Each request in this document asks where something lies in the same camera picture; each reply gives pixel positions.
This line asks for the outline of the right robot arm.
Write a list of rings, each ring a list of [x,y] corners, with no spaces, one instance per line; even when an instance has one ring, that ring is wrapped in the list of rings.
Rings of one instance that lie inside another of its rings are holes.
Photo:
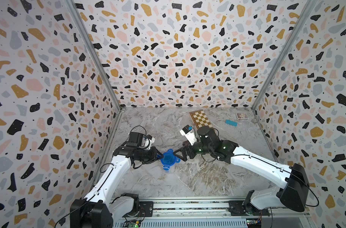
[[[272,207],[286,207],[304,212],[310,191],[309,181],[303,166],[280,164],[256,155],[236,142],[221,140],[215,129],[204,126],[195,131],[187,125],[180,130],[187,142],[174,151],[183,161],[197,155],[209,154],[214,160],[250,170],[274,184],[262,191],[249,191],[241,205],[231,210],[234,215],[253,215]]]

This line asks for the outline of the blue container lid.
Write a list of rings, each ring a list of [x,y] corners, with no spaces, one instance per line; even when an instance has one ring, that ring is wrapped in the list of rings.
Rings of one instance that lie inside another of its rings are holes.
[[[163,154],[163,158],[160,160],[162,163],[162,168],[166,172],[173,172],[175,168],[174,165],[181,161],[181,159],[176,157],[173,152],[173,149],[168,149],[168,151]]]

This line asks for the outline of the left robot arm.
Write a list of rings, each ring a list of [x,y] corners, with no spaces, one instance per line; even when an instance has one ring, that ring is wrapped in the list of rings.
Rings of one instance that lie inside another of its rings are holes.
[[[135,162],[142,165],[163,159],[154,146],[139,147],[134,143],[122,145],[114,151],[111,162],[101,166],[103,173],[98,183],[84,197],[76,199],[70,207],[72,228],[112,228],[117,221],[130,217],[123,227],[139,227],[145,218],[153,215],[153,202],[140,201],[133,193],[113,198],[123,176]]]

